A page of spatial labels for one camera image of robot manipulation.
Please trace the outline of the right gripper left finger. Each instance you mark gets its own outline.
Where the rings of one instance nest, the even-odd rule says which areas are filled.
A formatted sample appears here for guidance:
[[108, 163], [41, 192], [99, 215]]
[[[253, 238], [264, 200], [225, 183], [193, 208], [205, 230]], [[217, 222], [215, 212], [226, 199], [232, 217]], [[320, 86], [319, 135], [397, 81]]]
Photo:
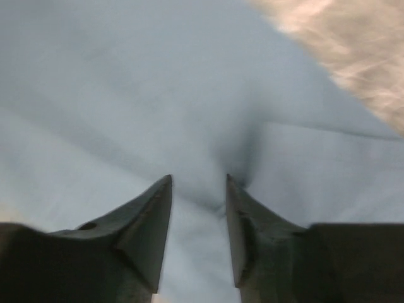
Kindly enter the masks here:
[[150, 302], [172, 206], [166, 175], [137, 198], [74, 230], [1, 224], [2, 302]]

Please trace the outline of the grey-blue t-shirt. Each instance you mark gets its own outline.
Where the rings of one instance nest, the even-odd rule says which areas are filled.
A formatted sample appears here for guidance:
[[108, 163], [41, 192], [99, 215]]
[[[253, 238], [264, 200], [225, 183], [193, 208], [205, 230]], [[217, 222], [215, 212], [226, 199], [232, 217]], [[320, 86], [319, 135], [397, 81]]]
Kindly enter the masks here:
[[244, 1], [2, 1], [1, 206], [70, 229], [174, 178], [160, 292], [238, 302], [233, 175], [285, 218], [403, 220], [403, 140]]

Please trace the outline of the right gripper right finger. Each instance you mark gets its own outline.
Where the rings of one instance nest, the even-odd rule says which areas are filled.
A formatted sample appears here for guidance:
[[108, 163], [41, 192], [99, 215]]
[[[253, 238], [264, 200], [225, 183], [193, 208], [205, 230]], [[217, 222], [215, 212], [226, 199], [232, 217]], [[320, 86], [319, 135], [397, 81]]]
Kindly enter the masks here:
[[402, 302], [403, 225], [295, 225], [231, 176], [226, 216], [243, 302]]

